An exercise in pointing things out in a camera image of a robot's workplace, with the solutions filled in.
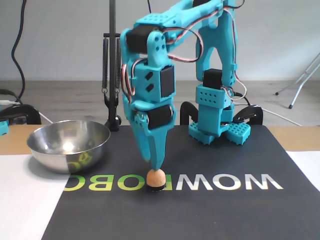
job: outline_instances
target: black mat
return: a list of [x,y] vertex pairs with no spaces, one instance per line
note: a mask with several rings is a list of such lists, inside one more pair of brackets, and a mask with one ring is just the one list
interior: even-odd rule
[[[109,149],[106,161],[79,174],[85,177],[82,188],[62,194],[43,240],[320,240],[320,193],[264,126],[254,126],[244,146],[224,139],[203,146],[188,136],[187,126],[176,126],[162,166],[171,175],[172,190],[156,193],[145,186],[134,191],[118,186],[122,176],[145,177],[150,169],[128,126],[112,133]],[[180,175],[193,184],[196,174],[213,190],[201,180],[198,190],[186,181],[176,190]],[[217,187],[218,174],[237,177],[240,187],[221,189],[235,185],[229,177],[220,178]],[[268,180],[268,189],[261,189],[251,181],[250,190],[245,174],[260,184],[262,174],[268,175],[277,187]],[[89,189],[96,175],[114,175],[111,191]],[[138,183],[134,177],[124,181],[129,188]],[[71,178],[67,187],[77,184]]]

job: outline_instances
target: wooden table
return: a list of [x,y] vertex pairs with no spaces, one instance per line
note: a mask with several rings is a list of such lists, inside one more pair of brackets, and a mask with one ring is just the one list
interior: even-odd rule
[[[9,133],[0,136],[0,155],[31,154],[27,138],[41,125],[11,125]],[[320,151],[320,127],[268,127],[286,151]]]

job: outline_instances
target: white tripod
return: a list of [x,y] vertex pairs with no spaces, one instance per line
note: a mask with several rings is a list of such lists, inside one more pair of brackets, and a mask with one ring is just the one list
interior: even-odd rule
[[275,93],[276,96],[278,96],[282,91],[286,90],[287,88],[291,87],[292,85],[295,85],[297,84],[298,82],[300,82],[303,77],[306,76],[306,79],[303,80],[303,82],[300,84],[299,88],[298,88],[298,91],[296,92],[294,98],[293,98],[293,101],[292,103],[289,105],[289,109],[292,109],[294,107],[294,104],[295,104],[295,101],[300,93],[300,90],[302,89],[302,87],[304,86],[304,84],[309,80],[309,78],[312,76],[312,74],[315,73],[315,71],[320,67],[320,62],[318,63],[318,65],[311,71],[311,72],[308,72],[313,65],[315,65],[315,63],[320,59],[320,53],[315,57],[315,59],[311,62],[311,64],[306,68],[306,70],[304,70],[304,72],[302,73],[302,75],[293,83],[289,84],[288,86],[282,88],[280,91],[277,91]]

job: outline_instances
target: white wall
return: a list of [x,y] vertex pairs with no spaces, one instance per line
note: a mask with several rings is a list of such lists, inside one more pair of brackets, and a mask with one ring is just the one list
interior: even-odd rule
[[[163,12],[178,0],[150,0]],[[0,1],[0,80],[19,80],[11,60],[22,0]],[[116,0],[117,31],[148,14],[147,0]],[[100,80],[102,39],[109,31],[107,0],[28,0],[16,58],[26,79]],[[319,0],[247,0],[237,10],[238,75],[243,80],[291,80],[320,52]],[[194,55],[190,39],[175,51]],[[219,67],[218,56],[212,66]],[[177,63],[179,80],[195,79],[195,65]],[[320,70],[316,77],[320,79]]]

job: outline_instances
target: stainless steel bowl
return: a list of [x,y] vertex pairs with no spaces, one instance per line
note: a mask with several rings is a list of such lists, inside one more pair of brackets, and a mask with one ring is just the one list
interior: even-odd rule
[[110,130],[94,121],[68,120],[35,130],[27,139],[32,155],[50,170],[73,174],[97,163]]

